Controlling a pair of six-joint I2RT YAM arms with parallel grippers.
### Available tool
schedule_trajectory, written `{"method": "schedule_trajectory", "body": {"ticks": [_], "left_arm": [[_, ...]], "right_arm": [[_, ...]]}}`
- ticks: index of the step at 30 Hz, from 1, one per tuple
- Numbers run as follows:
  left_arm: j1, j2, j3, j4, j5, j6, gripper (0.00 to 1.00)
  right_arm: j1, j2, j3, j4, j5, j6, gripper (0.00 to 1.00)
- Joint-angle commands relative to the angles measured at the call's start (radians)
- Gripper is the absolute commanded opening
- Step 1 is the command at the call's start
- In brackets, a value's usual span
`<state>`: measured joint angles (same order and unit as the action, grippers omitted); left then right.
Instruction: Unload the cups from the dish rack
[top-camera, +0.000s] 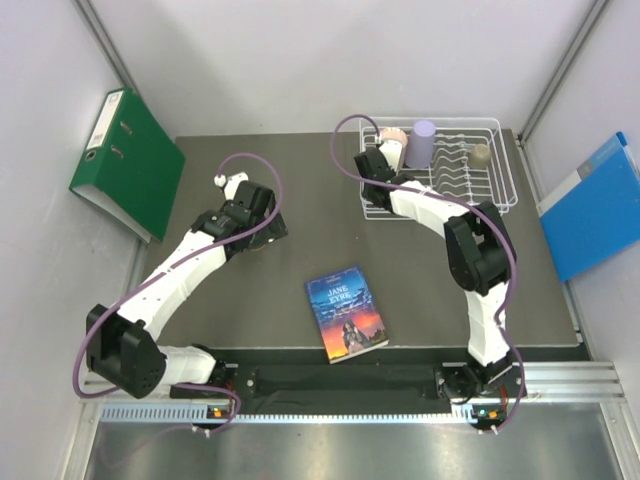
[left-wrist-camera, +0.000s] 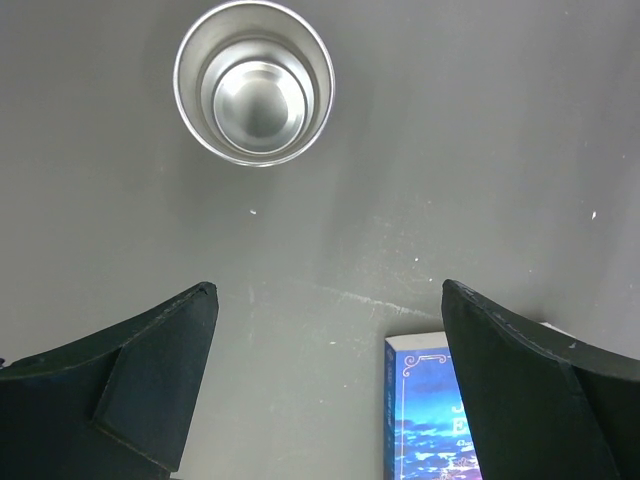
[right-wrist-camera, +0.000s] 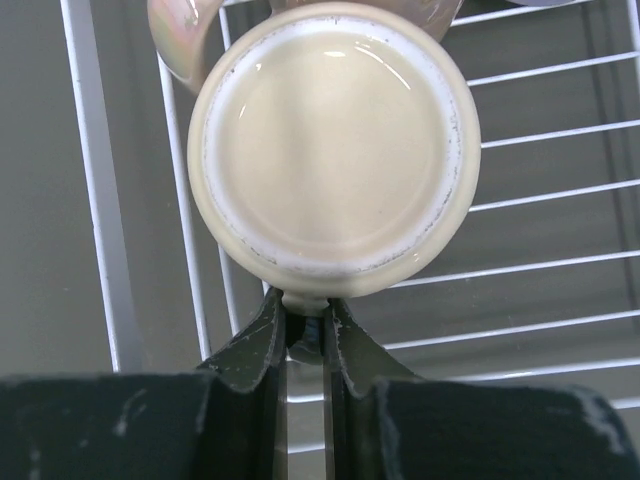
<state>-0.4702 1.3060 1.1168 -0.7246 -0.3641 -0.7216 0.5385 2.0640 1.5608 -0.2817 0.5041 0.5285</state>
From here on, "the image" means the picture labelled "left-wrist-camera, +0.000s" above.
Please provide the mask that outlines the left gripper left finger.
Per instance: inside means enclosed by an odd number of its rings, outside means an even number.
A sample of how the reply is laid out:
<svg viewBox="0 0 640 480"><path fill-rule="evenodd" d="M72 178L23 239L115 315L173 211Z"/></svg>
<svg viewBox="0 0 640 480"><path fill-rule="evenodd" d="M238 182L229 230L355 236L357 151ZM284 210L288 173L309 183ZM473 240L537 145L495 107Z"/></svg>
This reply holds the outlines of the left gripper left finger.
<svg viewBox="0 0 640 480"><path fill-rule="evenodd" d="M198 283L1 368L4 479L168 479L180 469L219 313Z"/></svg>

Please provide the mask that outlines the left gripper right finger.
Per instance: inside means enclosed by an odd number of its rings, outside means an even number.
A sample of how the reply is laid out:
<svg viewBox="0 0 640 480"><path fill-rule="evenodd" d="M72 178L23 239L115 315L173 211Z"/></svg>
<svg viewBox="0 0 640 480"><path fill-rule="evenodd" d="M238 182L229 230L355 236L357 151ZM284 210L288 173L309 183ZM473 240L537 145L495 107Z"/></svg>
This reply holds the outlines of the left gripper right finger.
<svg viewBox="0 0 640 480"><path fill-rule="evenodd" d="M638 478L638 360L455 280L441 310L483 478Z"/></svg>

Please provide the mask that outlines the cream and brown cup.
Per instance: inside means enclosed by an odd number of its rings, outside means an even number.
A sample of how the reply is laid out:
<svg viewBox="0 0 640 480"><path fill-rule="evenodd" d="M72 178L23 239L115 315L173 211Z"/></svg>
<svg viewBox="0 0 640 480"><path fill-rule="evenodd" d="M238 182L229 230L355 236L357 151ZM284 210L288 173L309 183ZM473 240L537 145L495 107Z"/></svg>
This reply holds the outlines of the cream and brown cup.
<svg viewBox="0 0 640 480"><path fill-rule="evenodd" d="M322 134L336 79L317 31L273 1L228 1L201 15L174 61L180 117L206 150L245 167L285 164Z"/></svg>

